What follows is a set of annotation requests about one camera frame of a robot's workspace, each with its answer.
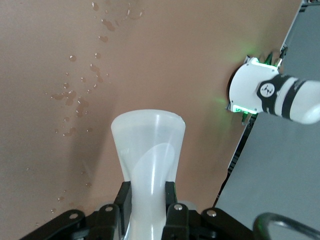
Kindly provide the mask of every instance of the translucent bottle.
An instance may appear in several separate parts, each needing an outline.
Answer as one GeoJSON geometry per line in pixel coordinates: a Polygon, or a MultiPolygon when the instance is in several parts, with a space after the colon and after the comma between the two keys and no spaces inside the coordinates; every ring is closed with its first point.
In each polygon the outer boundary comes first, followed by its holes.
{"type": "Polygon", "coordinates": [[[185,122],[175,113],[144,109],[114,119],[111,131],[132,212],[125,240],[160,240],[166,224],[165,183],[176,180],[185,122]]]}

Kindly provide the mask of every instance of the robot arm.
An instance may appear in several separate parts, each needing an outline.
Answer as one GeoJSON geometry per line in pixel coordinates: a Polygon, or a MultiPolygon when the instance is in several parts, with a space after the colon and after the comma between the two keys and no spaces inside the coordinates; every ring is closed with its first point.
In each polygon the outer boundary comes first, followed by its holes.
{"type": "Polygon", "coordinates": [[[256,57],[234,74],[229,99],[232,112],[265,112],[301,124],[320,121],[320,81],[280,74],[256,57]]]}

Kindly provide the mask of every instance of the gray surface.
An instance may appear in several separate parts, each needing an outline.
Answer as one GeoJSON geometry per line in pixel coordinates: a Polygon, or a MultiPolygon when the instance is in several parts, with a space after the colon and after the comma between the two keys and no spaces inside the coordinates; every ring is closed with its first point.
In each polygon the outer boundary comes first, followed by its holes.
{"type": "Polygon", "coordinates": [[[320,6],[308,6],[300,12],[286,40],[286,74],[320,80],[320,6]]]}
{"type": "MultiPolygon", "coordinates": [[[[285,73],[320,80],[320,6],[299,13],[288,36],[285,73]]],[[[273,212],[320,230],[320,123],[301,125],[261,113],[217,207],[252,228],[273,212]]],[[[274,239],[302,239],[272,229],[274,239]]]]}
{"type": "Polygon", "coordinates": [[[248,228],[272,212],[320,229],[319,132],[260,114],[216,207],[248,228]]]}

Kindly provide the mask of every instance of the brown cardboard surface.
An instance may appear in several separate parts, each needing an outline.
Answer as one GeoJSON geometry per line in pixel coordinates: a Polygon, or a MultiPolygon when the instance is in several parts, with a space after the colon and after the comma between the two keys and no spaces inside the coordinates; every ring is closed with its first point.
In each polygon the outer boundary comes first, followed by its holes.
{"type": "Polygon", "coordinates": [[[281,47],[300,2],[0,1],[1,239],[112,201],[110,125],[137,109],[184,119],[177,196],[210,207],[244,129],[230,75],[281,47]]]}

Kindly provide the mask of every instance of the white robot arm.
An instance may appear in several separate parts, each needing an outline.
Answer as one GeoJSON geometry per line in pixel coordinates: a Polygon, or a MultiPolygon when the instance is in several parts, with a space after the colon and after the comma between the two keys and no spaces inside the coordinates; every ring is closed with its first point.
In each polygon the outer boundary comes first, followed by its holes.
{"type": "Polygon", "coordinates": [[[320,121],[320,81],[283,75],[278,67],[249,58],[229,86],[230,110],[266,112],[301,124],[320,121]]]}

